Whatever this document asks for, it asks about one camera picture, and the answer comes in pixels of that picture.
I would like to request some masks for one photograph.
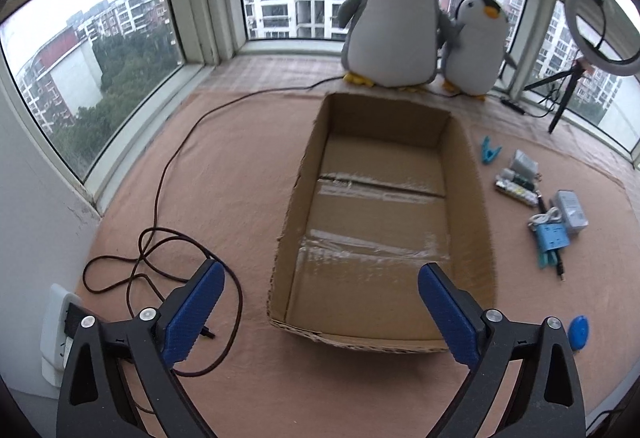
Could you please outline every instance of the white wall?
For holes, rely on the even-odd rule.
[[[69,52],[50,74],[73,116],[79,108],[90,108],[102,100],[102,72],[89,41]]]
[[[58,397],[41,374],[49,287],[75,289],[99,221],[36,147],[0,83],[0,374],[9,388]]]

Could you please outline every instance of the white cable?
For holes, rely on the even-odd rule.
[[[529,228],[536,230],[538,225],[546,225],[548,223],[560,223],[562,221],[562,212],[558,207],[551,207],[544,214],[535,214],[529,218]]]

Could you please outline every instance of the small stuffed penguin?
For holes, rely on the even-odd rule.
[[[396,87],[433,81],[438,28],[451,28],[438,0],[347,0],[337,17],[341,28],[351,20],[342,48],[347,82]]]
[[[494,86],[502,60],[515,68],[505,50],[509,21],[494,0],[462,0],[442,54],[444,88],[485,95]]]

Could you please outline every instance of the blue plastic object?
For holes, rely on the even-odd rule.
[[[168,367],[187,358],[225,287],[225,269],[213,263],[166,327],[162,360]]]
[[[536,227],[536,237],[538,238],[540,252],[563,248],[571,243],[564,225],[559,223],[538,225]]]
[[[495,160],[495,157],[500,154],[500,150],[502,146],[499,145],[495,149],[491,149],[490,147],[491,139],[487,135],[482,141],[482,163],[487,165]]]
[[[574,352],[579,352],[589,339],[589,320],[584,315],[578,315],[569,325],[567,332],[569,345]]]
[[[474,369],[480,361],[473,326],[447,292],[438,277],[427,266],[418,272],[418,292],[433,321],[442,333],[453,358]]]

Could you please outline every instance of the tree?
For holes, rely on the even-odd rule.
[[[177,66],[179,53],[166,25],[149,33],[102,37],[94,54],[102,70],[102,100],[79,108],[72,126],[56,126],[51,141],[80,176],[140,102]]]

